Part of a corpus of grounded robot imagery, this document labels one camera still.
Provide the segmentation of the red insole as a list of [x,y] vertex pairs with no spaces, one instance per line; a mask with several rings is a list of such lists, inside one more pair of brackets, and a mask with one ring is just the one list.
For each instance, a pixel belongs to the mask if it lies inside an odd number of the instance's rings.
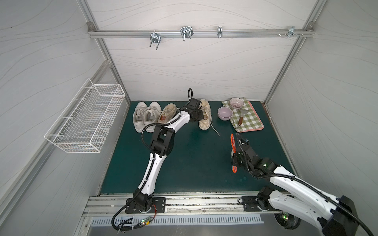
[[233,133],[231,133],[231,135],[230,135],[230,142],[231,142],[231,147],[232,147],[232,152],[231,152],[232,172],[237,173],[238,167],[237,167],[237,164],[235,162],[235,156],[234,156],[235,153],[236,153],[236,146],[235,146],[235,139],[234,139]]

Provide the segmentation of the beige sneaker with red insole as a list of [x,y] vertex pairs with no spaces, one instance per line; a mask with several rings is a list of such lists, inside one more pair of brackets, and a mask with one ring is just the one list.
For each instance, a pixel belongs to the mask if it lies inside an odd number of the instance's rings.
[[203,112],[204,118],[203,120],[199,121],[199,128],[201,130],[208,130],[211,127],[216,132],[216,134],[220,136],[219,132],[213,126],[211,107],[209,102],[205,99],[201,99],[200,101],[202,103],[201,111]]

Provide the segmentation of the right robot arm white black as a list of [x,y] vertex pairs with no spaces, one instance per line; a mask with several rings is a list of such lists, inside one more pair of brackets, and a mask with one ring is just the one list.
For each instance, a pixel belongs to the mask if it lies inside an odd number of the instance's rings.
[[287,191],[265,186],[245,209],[276,210],[276,221],[285,229],[294,230],[302,221],[315,226],[325,236],[354,236],[360,224],[354,202],[323,192],[300,179],[270,158],[261,158],[240,134],[231,134],[232,171],[246,170],[252,177],[267,180]]

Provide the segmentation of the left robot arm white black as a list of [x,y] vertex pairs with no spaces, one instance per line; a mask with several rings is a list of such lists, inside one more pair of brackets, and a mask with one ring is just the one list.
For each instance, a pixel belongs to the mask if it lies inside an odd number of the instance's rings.
[[173,150],[175,134],[189,122],[204,120],[202,106],[200,100],[191,98],[184,107],[175,111],[175,116],[167,123],[152,123],[146,126],[147,128],[151,126],[155,128],[151,144],[146,146],[150,151],[148,166],[142,182],[133,193],[131,200],[139,210],[147,212],[152,206],[156,180],[165,159]]

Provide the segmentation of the beige sneaker by white pair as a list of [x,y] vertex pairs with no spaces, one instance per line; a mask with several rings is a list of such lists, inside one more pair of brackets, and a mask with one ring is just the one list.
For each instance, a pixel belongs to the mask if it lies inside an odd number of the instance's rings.
[[177,112],[177,106],[173,103],[169,103],[161,111],[157,122],[159,124],[167,124],[175,116],[176,112]]

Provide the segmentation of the lilac ceramic bowl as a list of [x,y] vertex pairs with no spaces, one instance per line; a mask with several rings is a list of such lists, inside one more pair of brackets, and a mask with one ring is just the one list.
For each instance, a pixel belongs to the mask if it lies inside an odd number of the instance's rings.
[[222,121],[229,121],[233,116],[233,111],[228,107],[220,107],[217,114]]

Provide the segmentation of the green white checkered cloth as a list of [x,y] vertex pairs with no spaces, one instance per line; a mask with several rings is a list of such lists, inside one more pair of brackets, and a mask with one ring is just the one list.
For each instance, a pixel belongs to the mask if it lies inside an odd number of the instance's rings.
[[222,104],[223,107],[230,108],[233,112],[230,122],[236,132],[244,133],[264,129],[264,125],[253,105],[246,98],[232,98],[228,101],[222,101]]

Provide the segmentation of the white sneaker right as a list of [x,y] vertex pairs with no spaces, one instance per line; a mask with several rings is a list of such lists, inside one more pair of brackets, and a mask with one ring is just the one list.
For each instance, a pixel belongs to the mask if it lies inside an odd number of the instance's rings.
[[161,106],[159,103],[153,101],[150,105],[144,110],[144,124],[146,131],[152,133],[155,129],[154,125],[148,126],[150,124],[156,124],[161,114]]

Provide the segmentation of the striped small ceramic bowl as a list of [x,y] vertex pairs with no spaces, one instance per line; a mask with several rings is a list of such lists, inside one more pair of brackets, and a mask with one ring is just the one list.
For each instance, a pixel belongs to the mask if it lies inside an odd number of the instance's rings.
[[239,110],[244,106],[244,101],[240,98],[232,98],[229,101],[229,105],[232,109]]

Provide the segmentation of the white sneaker left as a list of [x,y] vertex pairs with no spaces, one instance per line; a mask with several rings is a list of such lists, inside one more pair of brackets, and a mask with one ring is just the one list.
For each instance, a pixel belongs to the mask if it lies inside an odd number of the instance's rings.
[[145,102],[139,102],[134,110],[132,121],[136,132],[141,133],[145,127],[144,112],[147,109]]

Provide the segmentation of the metal hook clamp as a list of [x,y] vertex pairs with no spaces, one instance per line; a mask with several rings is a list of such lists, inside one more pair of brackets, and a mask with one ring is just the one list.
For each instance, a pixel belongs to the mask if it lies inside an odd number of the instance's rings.
[[180,28],[180,34],[183,41],[186,41],[186,39],[192,39],[194,34],[192,26],[185,26]]
[[291,37],[300,38],[300,37],[304,37],[303,33],[297,33],[295,31],[295,27],[289,28],[289,30],[286,33],[284,33],[284,34],[278,33],[277,35],[279,37],[286,37],[286,38],[291,38]]
[[223,28],[222,28],[222,26],[219,26],[217,28],[217,37],[222,38],[222,35],[223,35]]
[[161,35],[154,32],[150,35],[150,45],[149,47],[152,47],[153,44],[156,45],[156,50],[158,49],[161,42]]

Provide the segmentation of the white vent grille strip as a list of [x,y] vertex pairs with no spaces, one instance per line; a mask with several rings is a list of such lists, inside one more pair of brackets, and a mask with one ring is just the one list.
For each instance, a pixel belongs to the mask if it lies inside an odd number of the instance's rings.
[[[92,227],[110,227],[112,217],[94,217]],[[126,226],[134,226],[146,222],[147,216],[116,217],[115,225],[126,222]],[[264,224],[260,214],[224,214],[224,215],[158,215],[150,223],[152,226],[175,225],[245,225]]]

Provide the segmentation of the wooden handled metal spatula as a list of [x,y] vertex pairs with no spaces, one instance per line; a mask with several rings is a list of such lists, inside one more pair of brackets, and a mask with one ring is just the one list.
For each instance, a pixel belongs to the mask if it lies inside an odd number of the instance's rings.
[[239,121],[238,121],[238,129],[240,129],[241,126],[242,126],[244,115],[249,113],[248,109],[240,109],[239,111],[241,112],[241,115],[240,115],[240,118],[239,118]]

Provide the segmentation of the aluminium top rail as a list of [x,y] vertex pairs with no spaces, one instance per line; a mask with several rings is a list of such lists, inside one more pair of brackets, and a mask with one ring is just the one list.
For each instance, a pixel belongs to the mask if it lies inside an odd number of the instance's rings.
[[[257,37],[279,37],[277,34],[284,34],[289,29],[233,29],[223,28],[222,38],[257,38]],[[303,33],[304,37],[312,37],[314,30],[295,29],[297,33]],[[180,30],[96,30],[89,32],[91,38],[150,38],[152,33],[158,33],[161,38],[181,38]],[[192,38],[218,38],[217,29],[194,29]]]

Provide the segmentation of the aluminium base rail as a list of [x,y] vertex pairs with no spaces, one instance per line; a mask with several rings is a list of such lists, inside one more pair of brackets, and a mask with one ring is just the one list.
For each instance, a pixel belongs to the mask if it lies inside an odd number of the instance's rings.
[[[166,198],[165,212],[162,215],[245,214],[241,198],[256,196],[258,193],[258,191],[180,192],[156,193],[154,196]],[[82,215],[113,216],[131,197],[131,194],[101,194],[90,197]]]

